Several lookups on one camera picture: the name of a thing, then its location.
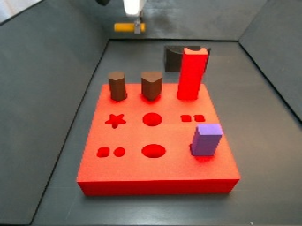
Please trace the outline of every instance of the red pillar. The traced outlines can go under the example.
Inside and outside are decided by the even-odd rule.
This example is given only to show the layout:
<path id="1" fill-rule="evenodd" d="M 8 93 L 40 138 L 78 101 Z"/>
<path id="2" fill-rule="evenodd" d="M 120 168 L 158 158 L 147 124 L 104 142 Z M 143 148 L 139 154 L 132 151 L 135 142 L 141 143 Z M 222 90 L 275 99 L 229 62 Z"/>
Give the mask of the red pillar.
<path id="1" fill-rule="evenodd" d="M 202 48 L 199 51 L 185 48 L 177 92 L 179 100 L 195 100 L 198 98 L 207 56 L 206 48 Z"/>

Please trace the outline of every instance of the brown block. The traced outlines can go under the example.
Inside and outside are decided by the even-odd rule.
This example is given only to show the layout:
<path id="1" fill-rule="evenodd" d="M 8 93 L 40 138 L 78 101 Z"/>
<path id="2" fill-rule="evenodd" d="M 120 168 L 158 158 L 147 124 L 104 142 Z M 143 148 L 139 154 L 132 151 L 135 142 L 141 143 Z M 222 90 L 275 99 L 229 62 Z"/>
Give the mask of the brown block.
<path id="1" fill-rule="evenodd" d="M 123 72 L 111 72 L 108 74 L 108 85 L 111 99 L 120 102 L 127 98 L 126 93 L 126 74 Z"/>
<path id="2" fill-rule="evenodd" d="M 162 93 L 162 72 L 142 72 L 142 94 L 153 101 Z"/>

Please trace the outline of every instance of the purple cube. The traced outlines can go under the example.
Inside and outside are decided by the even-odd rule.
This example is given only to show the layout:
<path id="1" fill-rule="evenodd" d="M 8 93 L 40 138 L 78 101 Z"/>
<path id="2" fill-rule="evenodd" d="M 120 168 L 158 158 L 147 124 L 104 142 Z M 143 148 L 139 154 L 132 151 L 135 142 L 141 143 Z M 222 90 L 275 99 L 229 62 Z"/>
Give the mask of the purple cube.
<path id="1" fill-rule="evenodd" d="M 211 156 L 223 135 L 221 124 L 198 124 L 191 145 L 193 156 Z"/>

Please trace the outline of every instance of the red foam block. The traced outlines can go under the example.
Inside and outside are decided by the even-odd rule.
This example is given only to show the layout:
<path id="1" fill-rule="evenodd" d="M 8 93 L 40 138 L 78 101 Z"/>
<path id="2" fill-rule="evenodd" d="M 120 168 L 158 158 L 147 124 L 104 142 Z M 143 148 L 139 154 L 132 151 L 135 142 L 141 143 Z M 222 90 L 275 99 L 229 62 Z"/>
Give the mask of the red foam block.
<path id="1" fill-rule="evenodd" d="M 214 156 L 193 156 L 197 122 L 181 117 L 203 115 L 205 123 L 219 123 L 206 86 L 195 101 L 178 100 L 177 89 L 178 84 L 163 84 L 162 95 L 150 102 L 141 85 L 128 84 L 127 99 L 115 102 L 103 85 L 76 179 L 86 195 L 231 192 L 241 176 L 226 136 Z M 115 121 L 112 115 L 122 122 L 115 126 L 106 123 Z"/>

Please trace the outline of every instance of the star-shaped hole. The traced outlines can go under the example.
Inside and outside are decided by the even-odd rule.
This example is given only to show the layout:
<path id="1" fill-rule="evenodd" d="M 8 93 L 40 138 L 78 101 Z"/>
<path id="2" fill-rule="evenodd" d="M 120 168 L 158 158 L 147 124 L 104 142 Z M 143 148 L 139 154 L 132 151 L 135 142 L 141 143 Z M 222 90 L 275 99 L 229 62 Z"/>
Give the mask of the star-shaped hole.
<path id="1" fill-rule="evenodd" d="M 126 120 L 123 119 L 124 114 L 114 115 L 110 114 L 110 119 L 106 121 L 106 124 L 111 124 L 112 128 L 115 129 L 120 124 L 126 123 Z"/>

